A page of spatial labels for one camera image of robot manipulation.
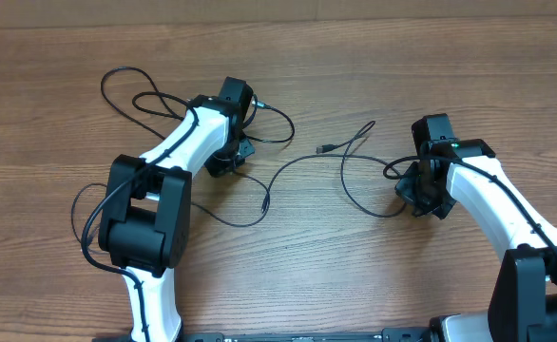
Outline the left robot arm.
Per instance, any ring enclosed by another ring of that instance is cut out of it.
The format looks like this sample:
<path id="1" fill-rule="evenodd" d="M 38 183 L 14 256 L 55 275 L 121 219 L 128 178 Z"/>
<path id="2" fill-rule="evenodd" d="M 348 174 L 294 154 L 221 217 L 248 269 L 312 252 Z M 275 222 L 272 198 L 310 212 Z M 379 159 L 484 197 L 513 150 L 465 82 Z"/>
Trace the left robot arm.
<path id="1" fill-rule="evenodd" d="M 184 102 L 180 125 L 159 145 L 111 164 L 106 195 L 88 222 L 100 224 L 106 270 L 127 286 L 133 327 L 126 340 L 179 339 L 175 268 L 188 241 L 192 181 L 201 169 L 221 177 L 253 154 L 243 129 L 254 98 L 250 85 L 228 77 L 218 95 Z"/>

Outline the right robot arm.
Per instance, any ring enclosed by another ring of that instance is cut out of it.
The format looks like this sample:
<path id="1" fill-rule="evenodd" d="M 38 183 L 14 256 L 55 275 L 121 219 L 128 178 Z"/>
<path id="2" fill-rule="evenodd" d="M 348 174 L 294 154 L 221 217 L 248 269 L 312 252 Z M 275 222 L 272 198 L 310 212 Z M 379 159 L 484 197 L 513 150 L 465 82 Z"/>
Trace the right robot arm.
<path id="1" fill-rule="evenodd" d="M 509 180 L 481 139 L 460 140 L 445 114 L 411 127 L 416 154 L 396 194 L 415 216 L 461 204 L 501 262 L 488 308 L 438 316 L 406 341 L 557 341 L 557 228 Z"/>

